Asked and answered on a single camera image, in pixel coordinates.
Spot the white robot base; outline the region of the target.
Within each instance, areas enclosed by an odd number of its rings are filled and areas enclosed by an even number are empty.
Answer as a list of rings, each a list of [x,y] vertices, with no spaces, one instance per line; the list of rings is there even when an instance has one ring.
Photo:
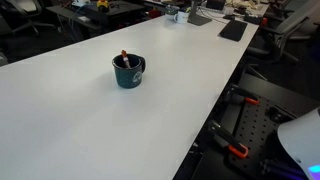
[[[309,180],[320,180],[320,108],[282,123],[280,144]]]

